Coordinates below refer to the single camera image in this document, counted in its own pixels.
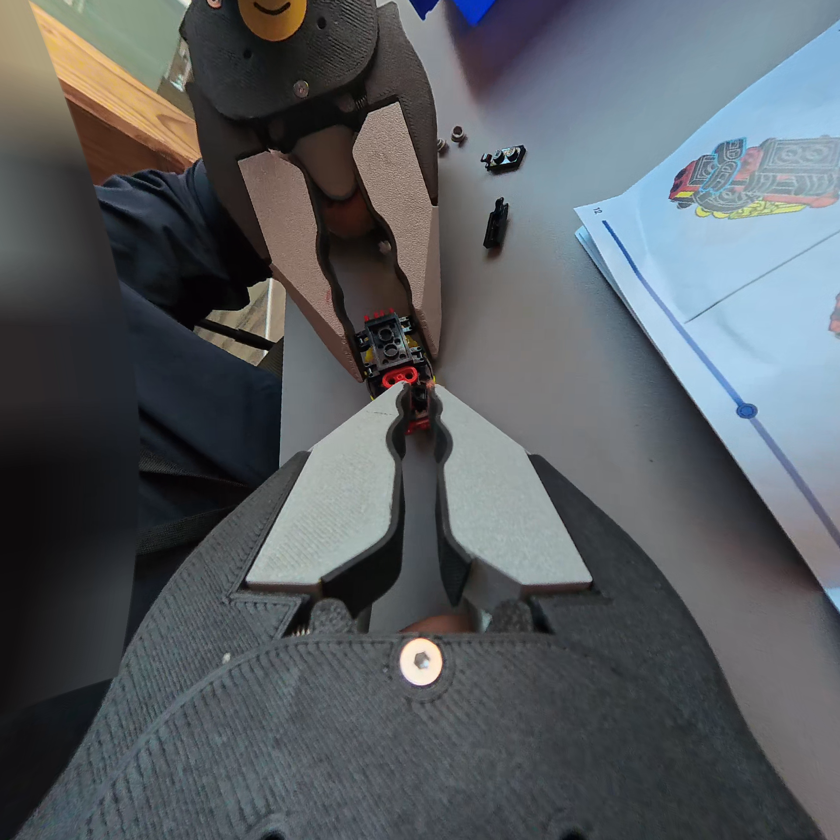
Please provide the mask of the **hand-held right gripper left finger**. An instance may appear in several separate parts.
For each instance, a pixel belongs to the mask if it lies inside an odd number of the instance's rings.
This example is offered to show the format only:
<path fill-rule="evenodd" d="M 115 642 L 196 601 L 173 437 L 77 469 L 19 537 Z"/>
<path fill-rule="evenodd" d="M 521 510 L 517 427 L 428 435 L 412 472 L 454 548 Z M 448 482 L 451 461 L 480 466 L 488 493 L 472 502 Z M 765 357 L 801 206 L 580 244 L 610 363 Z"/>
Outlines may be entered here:
<path fill-rule="evenodd" d="M 402 568 L 407 385 L 387 389 L 315 444 L 249 569 L 262 593 L 372 606 Z"/>

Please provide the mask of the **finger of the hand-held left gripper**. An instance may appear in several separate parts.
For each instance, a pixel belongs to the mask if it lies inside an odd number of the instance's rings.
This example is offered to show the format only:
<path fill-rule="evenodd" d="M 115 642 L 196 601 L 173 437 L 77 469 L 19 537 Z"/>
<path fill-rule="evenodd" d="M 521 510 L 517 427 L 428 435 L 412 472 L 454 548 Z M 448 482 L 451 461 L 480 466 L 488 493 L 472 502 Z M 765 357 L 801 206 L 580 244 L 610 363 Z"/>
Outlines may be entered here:
<path fill-rule="evenodd" d="M 363 382 L 312 179 L 295 157 L 274 150 L 249 156 L 238 167 L 268 247 L 273 277 L 336 361 Z"/>
<path fill-rule="evenodd" d="M 371 210 L 390 236 L 395 273 L 435 360 L 442 332 L 438 207 L 398 102 L 367 114 L 353 144 L 353 162 Z"/>

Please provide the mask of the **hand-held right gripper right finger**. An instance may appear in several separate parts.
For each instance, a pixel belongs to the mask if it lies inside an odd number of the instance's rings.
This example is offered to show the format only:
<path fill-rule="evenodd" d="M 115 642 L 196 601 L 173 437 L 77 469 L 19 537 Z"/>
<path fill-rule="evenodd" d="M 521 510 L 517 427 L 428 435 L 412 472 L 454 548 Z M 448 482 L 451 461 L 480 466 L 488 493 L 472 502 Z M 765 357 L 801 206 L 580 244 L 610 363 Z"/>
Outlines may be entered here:
<path fill-rule="evenodd" d="M 441 385 L 429 391 L 440 579 L 454 615 L 432 631 L 475 631 L 504 602 L 579 594 L 593 578 L 534 459 Z"/>

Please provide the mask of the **black red yellow lego model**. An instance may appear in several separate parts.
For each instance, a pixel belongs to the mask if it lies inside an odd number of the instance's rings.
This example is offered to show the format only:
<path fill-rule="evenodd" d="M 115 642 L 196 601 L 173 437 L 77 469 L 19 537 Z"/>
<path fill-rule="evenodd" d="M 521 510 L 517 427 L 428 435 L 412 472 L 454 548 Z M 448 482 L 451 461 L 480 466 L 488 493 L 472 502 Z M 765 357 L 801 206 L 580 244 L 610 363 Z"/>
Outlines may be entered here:
<path fill-rule="evenodd" d="M 394 309 L 377 311 L 364 318 L 364 328 L 354 339 L 371 399 L 394 385 L 407 384 L 411 401 L 406 432 L 428 430 L 431 427 L 428 391 L 435 377 L 422 336 L 412 319 L 398 315 Z"/>

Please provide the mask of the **person's left forearm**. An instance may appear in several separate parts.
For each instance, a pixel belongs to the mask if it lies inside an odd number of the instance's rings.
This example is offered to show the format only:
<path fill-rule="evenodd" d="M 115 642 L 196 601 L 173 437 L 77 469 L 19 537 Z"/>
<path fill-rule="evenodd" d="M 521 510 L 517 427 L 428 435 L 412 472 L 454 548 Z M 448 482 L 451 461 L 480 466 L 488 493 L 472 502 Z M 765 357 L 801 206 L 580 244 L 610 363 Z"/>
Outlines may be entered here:
<path fill-rule="evenodd" d="M 114 175 L 94 190 L 121 282 L 189 330 L 245 308 L 249 289 L 270 277 L 203 160 L 181 174 Z"/>

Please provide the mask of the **lego instruction booklet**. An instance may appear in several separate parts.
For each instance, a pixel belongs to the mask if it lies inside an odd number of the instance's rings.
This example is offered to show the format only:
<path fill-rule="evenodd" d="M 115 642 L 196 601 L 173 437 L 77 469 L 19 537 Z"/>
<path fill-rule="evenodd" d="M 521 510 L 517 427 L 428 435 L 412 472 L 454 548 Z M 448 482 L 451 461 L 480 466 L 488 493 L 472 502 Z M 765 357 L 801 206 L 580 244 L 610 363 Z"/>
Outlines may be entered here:
<path fill-rule="evenodd" d="M 575 235 L 838 610 L 834 23 Z"/>

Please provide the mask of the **person's left hand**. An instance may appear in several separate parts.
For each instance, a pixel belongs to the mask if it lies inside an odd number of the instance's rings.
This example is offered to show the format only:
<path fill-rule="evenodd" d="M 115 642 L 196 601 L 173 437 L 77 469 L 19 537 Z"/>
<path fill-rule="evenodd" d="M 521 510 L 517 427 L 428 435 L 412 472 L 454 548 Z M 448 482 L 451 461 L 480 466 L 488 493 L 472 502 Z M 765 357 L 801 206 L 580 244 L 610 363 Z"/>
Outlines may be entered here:
<path fill-rule="evenodd" d="M 362 237 L 377 226 L 361 192 L 344 201 L 325 199 L 322 213 L 330 233 L 340 238 Z"/>

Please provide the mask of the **person's dark trousers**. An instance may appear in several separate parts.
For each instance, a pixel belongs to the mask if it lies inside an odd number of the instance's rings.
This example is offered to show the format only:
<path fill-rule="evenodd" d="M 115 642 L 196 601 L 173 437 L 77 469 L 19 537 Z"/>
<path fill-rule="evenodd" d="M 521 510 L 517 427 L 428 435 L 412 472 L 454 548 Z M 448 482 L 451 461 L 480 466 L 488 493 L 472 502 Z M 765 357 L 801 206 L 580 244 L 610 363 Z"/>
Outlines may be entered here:
<path fill-rule="evenodd" d="M 281 384 L 194 333 L 248 293 L 120 283 L 140 414 L 139 544 L 127 639 L 187 555 L 278 468 Z"/>

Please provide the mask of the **wooden ledge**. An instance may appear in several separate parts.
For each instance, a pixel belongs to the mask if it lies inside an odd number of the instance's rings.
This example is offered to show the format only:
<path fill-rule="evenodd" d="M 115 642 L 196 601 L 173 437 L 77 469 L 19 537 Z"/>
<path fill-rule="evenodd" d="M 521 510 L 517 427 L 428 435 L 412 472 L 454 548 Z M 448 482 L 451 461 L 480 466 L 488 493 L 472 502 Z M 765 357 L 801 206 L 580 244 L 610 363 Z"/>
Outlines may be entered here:
<path fill-rule="evenodd" d="M 95 184 L 144 170 L 181 173 L 200 158 L 193 119 L 40 6 L 31 7 Z"/>

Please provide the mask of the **blue board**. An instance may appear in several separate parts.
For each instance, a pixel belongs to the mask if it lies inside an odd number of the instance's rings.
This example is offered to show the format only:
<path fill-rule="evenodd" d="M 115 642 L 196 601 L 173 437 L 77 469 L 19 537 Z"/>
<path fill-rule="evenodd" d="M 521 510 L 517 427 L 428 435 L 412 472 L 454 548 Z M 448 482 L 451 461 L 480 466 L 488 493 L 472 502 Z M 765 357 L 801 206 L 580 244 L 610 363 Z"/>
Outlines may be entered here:
<path fill-rule="evenodd" d="M 409 1 L 409 3 L 420 19 L 425 20 L 427 15 L 439 3 L 441 3 L 441 1 L 412 0 Z M 476 26 L 487 15 L 489 10 L 497 3 L 497 1 L 451 1 L 451 3 L 470 26 Z"/>

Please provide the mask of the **black chair frame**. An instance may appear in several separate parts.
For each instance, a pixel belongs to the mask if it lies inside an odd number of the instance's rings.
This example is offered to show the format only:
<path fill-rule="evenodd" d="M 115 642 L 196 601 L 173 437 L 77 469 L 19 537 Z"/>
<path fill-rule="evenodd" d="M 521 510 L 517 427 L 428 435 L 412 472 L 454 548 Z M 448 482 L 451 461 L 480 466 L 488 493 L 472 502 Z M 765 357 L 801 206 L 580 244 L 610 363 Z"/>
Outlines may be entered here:
<path fill-rule="evenodd" d="M 197 323 L 199 329 L 204 329 L 210 333 L 223 336 L 235 343 L 242 344 L 252 350 L 258 350 L 263 353 L 262 358 L 255 364 L 255 366 L 263 371 L 271 373 L 277 378 L 282 378 L 283 363 L 284 363 L 284 339 L 279 339 L 276 342 L 268 338 L 259 336 L 256 333 L 233 328 L 228 325 L 216 322 L 211 319 L 203 319 Z"/>

